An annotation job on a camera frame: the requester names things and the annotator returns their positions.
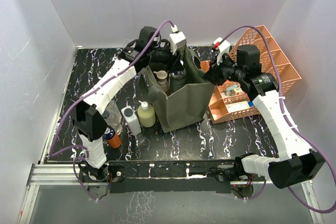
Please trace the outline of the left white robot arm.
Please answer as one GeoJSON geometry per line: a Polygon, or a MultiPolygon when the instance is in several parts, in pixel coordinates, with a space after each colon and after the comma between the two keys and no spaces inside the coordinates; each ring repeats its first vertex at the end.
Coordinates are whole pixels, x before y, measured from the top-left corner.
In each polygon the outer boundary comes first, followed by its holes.
{"type": "Polygon", "coordinates": [[[71,120],[85,148],[90,175],[98,182],[104,181],[109,173],[104,166],[107,158],[103,135],[108,124],[103,113],[119,90],[149,65],[151,52],[158,50],[161,43],[160,30],[161,27],[143,27],[132,43],[134,47],[126,46],[107,73],[73,105],[71,120]]]}

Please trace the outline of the white rectangular bottle black cap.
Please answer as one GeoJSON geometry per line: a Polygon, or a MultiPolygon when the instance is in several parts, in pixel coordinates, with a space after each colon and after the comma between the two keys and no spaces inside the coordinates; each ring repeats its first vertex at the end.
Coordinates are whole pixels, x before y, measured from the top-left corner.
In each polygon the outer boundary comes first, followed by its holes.
{"type": "Polygon", "coordinates": [[[131,106],[124,107],[123,109],[121,109],[121,113],[128,125],[129,130],[131,131],[131,134],[134,136],[139,135],[141,133],[141,127],[138,117],[136,116],[132,107],[131,106]]]}

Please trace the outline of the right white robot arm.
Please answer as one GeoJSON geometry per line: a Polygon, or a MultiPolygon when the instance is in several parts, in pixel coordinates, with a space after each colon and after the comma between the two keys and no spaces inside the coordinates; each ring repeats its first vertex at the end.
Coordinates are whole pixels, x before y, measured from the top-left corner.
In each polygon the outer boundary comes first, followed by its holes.
{"type": "Polygon", "coordinates": [[[271,73],[262,72],[259,49],[255,45],[238,46],[236,61],[218,44],[213,50],[219,54],[203,78],[216,85],[227,80],[238,82],[265,120],[278,150],[277,158],[257,154],[237,157],[235,176],[247,180],[256,174],[270,179],[280,189],[313,179],[325,160],[294,132],[294,125],[288,125],[290,114],[280,105],[279,84],[271,73]]]}

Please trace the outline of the beige pump lotion bottle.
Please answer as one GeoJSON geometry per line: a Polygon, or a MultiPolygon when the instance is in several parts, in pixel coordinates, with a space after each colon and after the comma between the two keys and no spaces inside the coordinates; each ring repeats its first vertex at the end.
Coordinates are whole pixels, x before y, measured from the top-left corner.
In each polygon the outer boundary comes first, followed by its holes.
{"type": "Polygon", "coordinates": [[[160,70],[160,71],[154,71],[153,72],[156,77],[157,77],[157,82],[159,84],[159,86],[162,88],[162,90],[168,94],[169,92],[169,82],[167,80],[168,74],[166,71],[164,70],[160,70]]]}

